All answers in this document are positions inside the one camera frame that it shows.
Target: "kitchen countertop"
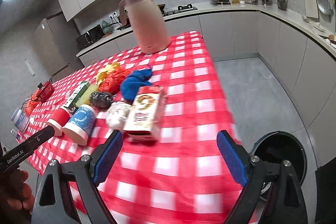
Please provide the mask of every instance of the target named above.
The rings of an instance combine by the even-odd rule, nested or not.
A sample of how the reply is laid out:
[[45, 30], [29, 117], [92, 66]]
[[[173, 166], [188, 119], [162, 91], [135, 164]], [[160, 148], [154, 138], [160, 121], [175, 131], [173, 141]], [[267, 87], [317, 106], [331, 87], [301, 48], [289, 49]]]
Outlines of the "kitchen countertop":
[[[165, 16], [165, 21], [174, 20], [177, 18], [185, 17], [185, 16], [191, 16], [191, 15], [198, 15], [203, 13], [211, 13], [211, 12], [221, 12], [221, 11], [232, 11], [232, 10], [245, 10], [245, 11], [260, 11], [262, 13], [271, 15], [273, 17], [276, 17], [280, 20], [283, 20], [284, 22], [296, 27], [297, 29], [301, 30], [303, 33], [311, 37], [313, 40], [317, 41], [322, 47], [324, 47], [327, 51], [329, 51], [335, 58], [336, 58], [336, 49], [330, 45], [330, 43], [326, 42], [323, 38], [321, 38], [319, 35], [323, 35], [325, 37], [332, 34], [331, 31], [326, 30], [325, 32], [320, 32], [317, 30], [313, 24], [306, 23], [302, 20], [301, 15], [298, 12], [295, 12], [293, 10], [288, 9], [286, 12], [281, 11], [278, 9], [277, 5], [273, 4], [272, 6], [264, 6], [262, 4], [259, 5], [251, 5], [251, 4], [230, 4], [230, 5], [218, 5], [213, 6], [210, 2], [202, 2], [202, 3], [195, 3], [194, 6], [198, 8], [198, 10], [191, 10], [179, 14], [174, 14], [170, 16]], [[102, 38], [92, 44], [91, 46], [81, 50], [76, 56], [82, 56], [83, 54], [93, 50], [94, 48], [99, 47], [100, 45], [109, 42], [113, 39], [116, 39], [118, 37], [121, 37], [127, 33], [132, 32], [132, 27], [129, 27], [122, 31], [115, 31], [109, 36]]]

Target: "tablecloth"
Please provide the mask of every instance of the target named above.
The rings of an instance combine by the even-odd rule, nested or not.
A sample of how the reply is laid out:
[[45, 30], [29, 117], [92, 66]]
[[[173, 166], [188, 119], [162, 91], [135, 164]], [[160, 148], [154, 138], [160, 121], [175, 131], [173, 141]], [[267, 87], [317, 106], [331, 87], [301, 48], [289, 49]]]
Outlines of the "tablecloth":
[[[167, 89], [161, 137], [154, 145], [125, 138], [121, 152], [100, 194], [119, 223], [222, 223], [235, 204], [240, 185], [233, 178], [216, 145], [227, 130], [236, 139], [234, 120], [218, 81], [214, 64], [199, 32], [171, 38], [169, 47], [145, 55], [139, 47], [123, 51], [54, 83], [47, 102], [31, 114], [34, 122], [21, 141], [46, 126], [45, 122], [83, 80], [95, 83], [98, 70], [118, 61], [136, 70], [152, 66], [150, 81]], [[53, 137], [29, 157], [43, 173], [51, 159], [60, 163], [90, 154], [111, 130], [100, 112], [87, 146], [65, 135]], [[77, 208], [85, 212], [75, 183], [70, 183]]]

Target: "pitcher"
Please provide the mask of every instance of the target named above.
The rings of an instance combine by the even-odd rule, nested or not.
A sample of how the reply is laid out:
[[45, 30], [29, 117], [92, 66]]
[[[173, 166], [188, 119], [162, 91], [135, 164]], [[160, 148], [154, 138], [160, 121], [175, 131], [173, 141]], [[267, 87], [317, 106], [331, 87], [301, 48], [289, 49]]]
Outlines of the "pitcher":
[[164, 50], [170, 44], [165, 22], [153, 0], [122, 0], [119, 4], [120, 22], [126, 25], [125, 8], [139, 47], [145, 54]]

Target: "black trash can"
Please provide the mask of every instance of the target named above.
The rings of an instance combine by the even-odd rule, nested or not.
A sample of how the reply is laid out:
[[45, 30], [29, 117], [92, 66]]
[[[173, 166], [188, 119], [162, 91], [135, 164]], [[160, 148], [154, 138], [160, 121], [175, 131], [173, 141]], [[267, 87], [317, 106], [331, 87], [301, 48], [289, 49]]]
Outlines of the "black trash can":
[[[283, 160], [289, 160], [302, 185], [307, 172], [307, 157], [303, 146], [293, 135], [283, 131], [268, 133], [254, 144], [251, 155], [277, 164]], [[271, 183], [264, 183], [260, 195], [263, 201], [267, 199], [270, 185]]]

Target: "paper cup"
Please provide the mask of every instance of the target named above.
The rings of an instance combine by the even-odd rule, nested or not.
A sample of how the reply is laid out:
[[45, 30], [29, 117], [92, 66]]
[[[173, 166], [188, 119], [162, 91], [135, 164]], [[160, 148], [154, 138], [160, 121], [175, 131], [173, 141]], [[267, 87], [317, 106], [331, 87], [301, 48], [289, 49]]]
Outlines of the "paper cup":
[[46, 122], [47, 125], [52, 126], [55, 130], [55, 136], [62, 136], [62, 127], [65, 126], [70, 119], [70, 112], [65, 107], [61, 106], [54, 112], [51, 118]]
[[63, 132], [73, 142], [86, 145], [88, 138], [91, 136], [96, 117], [97, 113], [92, 107], [82, 105], [63, 127]]

